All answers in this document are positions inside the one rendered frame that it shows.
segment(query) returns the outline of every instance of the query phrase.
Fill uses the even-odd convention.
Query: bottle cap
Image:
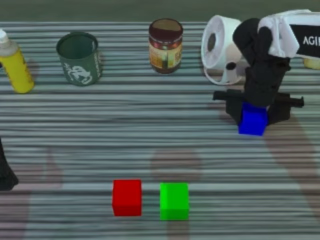
[[[0,44],[5,44],[7,42],[9,42],[7,33],[3,29],[0,29]]]

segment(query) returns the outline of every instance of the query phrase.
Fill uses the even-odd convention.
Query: red cube
[[[142,215],[142,184],[139,179],[113,181],[112,209],[116,217]]]

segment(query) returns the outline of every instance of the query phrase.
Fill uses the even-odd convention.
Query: bottle
[[[33,89],[35,82],[19,46],[10,40],[2,29],[0,29],[0,63],[16,93],[26,94]]]

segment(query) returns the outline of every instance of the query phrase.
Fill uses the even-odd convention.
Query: table
[[[212,101],[225,87],[202,74],[206,23],[183,23],[183,62],[168,76],[149,65],[148,25],[1,22],[36,86],[14,94],[0,75],[0,136],[20,179],[0,193],[0,238],[319,239],[319,72],[293,59],[281,91],[304,96],[305,107],[262,138],[238,135],[224,102]],[[70,31],[98,38],[99,83],[76,87],[63,77],[55,45]],[[113,217],[120,178],[142,180],[142,217]],[[160,221],[163,181],[189,182],[189,222]]]

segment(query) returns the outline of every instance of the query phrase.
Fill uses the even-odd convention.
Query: jar label
[[[158,49],[149,43],[150,63],[159,69],[171,69],[181,62],[182,44],[171,50]]]

